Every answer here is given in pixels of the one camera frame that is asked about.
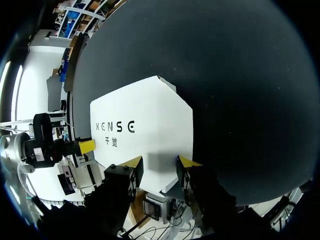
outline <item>black cable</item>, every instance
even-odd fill
[[[182,202],[177,206],[177,208],[176,208],[177,211],[179,210],[180,207],[182,207],[183,203],[184,203],[184,202],[182,201]],[[163,231],[163,233],[160,235],[160,237],[161,237],[167,229],[176,227],[176,226],[178,226],[178,225],[180,225],[180,224],[182,223],[182,214],[184,214],[184,209],[182,209],[182,213],[176,218],[176,219],[180,218],[180,222],[179,222],[178,224],[172,225],[172,226],[170,226],[170,224],[169,224],[169,226],[159,227],[159,228],[156,228],[155,226],[152,226],[152,227],[148,228],[147,230],[145,230],[143,233],[141,233],[139,236],[137,236],[134,240],[140,238],[143,234],[150,233],[151,231],[154,231],[154,234],[153,234],[153,236],[152,236],[152,238],[153,238],[153,237],[155,236],[157,230],[165,229],[165,230]]]
[[[134,225],[132,228],[130,228],[128,231],[126,231],[124,234],[122,234],[121,235],[121,237],[126,237],[126,236],[128,236],[132,231],[134,231],[137,227],[139,227],[141,224],[143,224],[146,220],[147,220],[147,218],[148,218],[149,216],[145,216],[141,221],[139,221],[136,225]]]
[[[181,208],[182,205],[183,205],[183,202],[181,202],[181,203],[179,204],[179,206],[176,208],[177,212],[179,212],[179,208]],[[176,218],[176,219],[180,218],[180,223],[179,223],[179,224],[182,223],[182,214],[183,214],[183,213],[184,213],[184,210],[182,209],[182,213],[179,214],[179,216]],[[169,224],[169,225],[166,227],[166,229],[161,233],[161,235],[157,238],[157,240],[159,240],[159,239],[162,237],[162,235],[168,230],[168,228],[171,228],[170,224]]]
[[[195,226],[196,226],[196,222],[194,222],[194,225],[193,225],[192,230],[191,230],[191,231],[188,233],[188,235],[185,236],[184,239],[182,239],[182,240],[185,240],[187,237],[189,237],[189,235],[195,230]]]
[[[168,230],[169,227],[170,224],[166,227],[166,229],[160,234],[160,236],[156,240],[159,240],[162,237],[162,235]]]
[[[147,229],[147,230],[145,230],[143,233],[141,233],[139,236],[137,236],[134,240],[136,240],[137,238],[139,238],[139,237],[141,237],[143,234],[147,234],[147,233],[149,233],[149,232],[151,232],[151,231],[154,231],[154,234],[153,234],[153,236],[156,234],[156,231],[157,230],[160,230],[160,229],[169,229],[169,228],[173,228],[173,227],[176,227],[176,226],[178,226],[178,225],[180,225],[181,223],[182,223],[182,214],[184,213],[184,211],[182,211],[182,213],[180,214],[180,222],[178,223],[178,224],[176,224],[176,225],[172,225],[172,226],[164,226],[164,227],[159,227],[159,228],[156,228],[155,226],[152,226],[152,227],[150,227],[149,229],[151,229],[151,228],[154,228],[154,229],[152,229],[152,230],[149,230],[149,229]]]
[[[155,236],[156,231],[157,231],[157,228],[156,228],[155,226],[149,227],[147,230],[145,230],[143,233],[141,233],[139,236],[137,236],[134,240],[140,238],[143,234],[147,234],[147,233],[149,233],[149,232],[151,232],[151,231],[154,231],[154,234],[153,234],[153,236],[151,237],[151,239],[152,239],[152,238]]]

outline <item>white wall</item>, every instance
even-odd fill
[[[53,69],[58,69],[65,48],[52,46],[31,46],[29,55],[23,66],[22,77],[17,94],[16,119],[33,119],[35,114],[48,112],[47,79],[51,77]],[[28,130],[29,124],[18,124],[19,130]],[[82,179],[89,179],[88,171],[77,169]],[[57,165],[48,168],[38,168],[29,175],[30,181],[37,195],[52,201],[82,201],[79,192],[65,195],[58,179],[60,174]],[[88,186],[90,181],[82,181]]]
[[[47,79],[60,67],[64,51],[62,47],[30,47],[18,89],[17,120],[33,119],[35,114],[48,111]]]
[[[41,29],[38,33],[33,37],[33,40],[30,46],[52,46],[52,47],[60,47],[60,48],[68,48],[71,39],[61,39],[61,38],[46,38],[46,35],[49,32],[54,32],[54,30]]]

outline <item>shelf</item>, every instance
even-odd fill
[[[60,34],[60,32],[61,32],[62,26],[64,25],[64,22],[65,22],[65,20],[66,20],[66,18],[67,18],[68,12],[69,12],[69,10],[66,10],[65,13],[64,13],[64,17],[63,17],[63,19],[62,19],[62,21],[61,21],[59,31],[58,31],[57,34],[56,34],[57,36],[59,36],[59,34]]]
[[[86,14],[86,15],[89,15],[91,17],[94,17],[96,19],[100,19],[100,20],[105,20],[106,18],[103,17],[103,16],[100,16],[96,13],[93,13],[91,11],[87,11],[87,10],[83,10],[83,9],[80,9],[80,8],[76,8],[76,7],[66,7],[65,9],[69,10],[69,11],[74,11],[74,12],[77,12],[77,13],[81,13],[81,14]]]
[[[100,4],[100,6],[98,6],[98,7],[96,8],[96,10],[94,11],[94,13],[97,14],[98,11],[103,7],[103,5],[105,5],[106,2],[108,2],[108,0],[104,0],[104,1]]]
[[[72,27],[71,27],[71,29],[70,29],[70,32],[69,32],[69,35],[68,35],[68,37],[67,37],[68,39],[70,38],[70,36],[71,36],[71,34],[72,34],[72,31],[74,30],[74,28],[75,28],[77,22],[79,21],[81,15],[82,15],[82,14],[79,14],[79,16],[75,19],[74,24],[72,25]]]

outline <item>cable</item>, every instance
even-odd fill
[[[160,234],[160,236],[156,240],[159,240],[162,237],[162,235],[168,230],[168,228],[170,228],[170,224],[166,227],[166,229]]]
[[[23,189],[26,191],[26,193],[30,196],[30,197],[36,197],[36,195],[32,194],[28,187],[24,184],[24,181],[22,179],[22,174],[25,174],[22,172],[21,170],[21,162],[18,164],[17,166],[17,175],[18,175],[18,179],[23,187]],[[49,205],[64,205],[65,203],[63,201],[53,201],[53,200],[46,200],[46,199],[42,199],[39,198],[41,202],[45,203],[45,204],[49,204]],[[82,201],[70,201],[70,203],[72,203],[73,205],[76,206],[83,206],[84,203]]]
[[[181,228],[179,232],[188,232],[191,230],[191,223],[189,221],[186,222],[187,224],[189,224],[189,228]]]
[[[177,206],[177,208],[176,208],[177,211],[179,210],[180,207],[182,207],[183,203],[184,203],[184,202],[182,201],[182,202]],[[168,226],[159,227],[159,228],[156,228],[155,226],[152,226],[152,227],[148,228],[146,231],[144,231],[143,233],[141,233],[139,236],[137,236],[134,240],[140,238],[143,234],[150,233],[151,231],[154,231],[154,234],[153,234],[153,236],[152,236],[152,238],[153,238],[153,237],[155,236],[157,230],[165,229],[165,230],[163,231],[163,233],[160,235],[160,237],[161,237],[167,229],[176,227],[176,226],[178,226],[178,225],[180,225],[180,224],[182,223],[182,214],[184,214],[184,209],[182,209],[182,213],[176,218],[176,219],[180,218],[180,222],[179,222],[178,224],[172,225],[172,226],[170,226],[171,224],[169,224]]]
[[[192,230],[188,233],[187,236],[185,236],[182,240],[185,240],[187,237],[189,237],[189,235],[195,230],[195,226],[196,226],[196,222],[194,222],[193,228]]]
[[[134,240],[140,238],[143,234],[147,234],[147,233],[149,233],[149,232],[151,232],[151,231],[154,231],[154,234],[153,234],[153,236],[151,237],[151,239],[152,239],[152,238],[155,236],[156,231],[157,231],[157,228],[156,228],[155,226],[149,227],[147,230],[145,230],[143,233],[141,233],[139,236],[137,236]]]

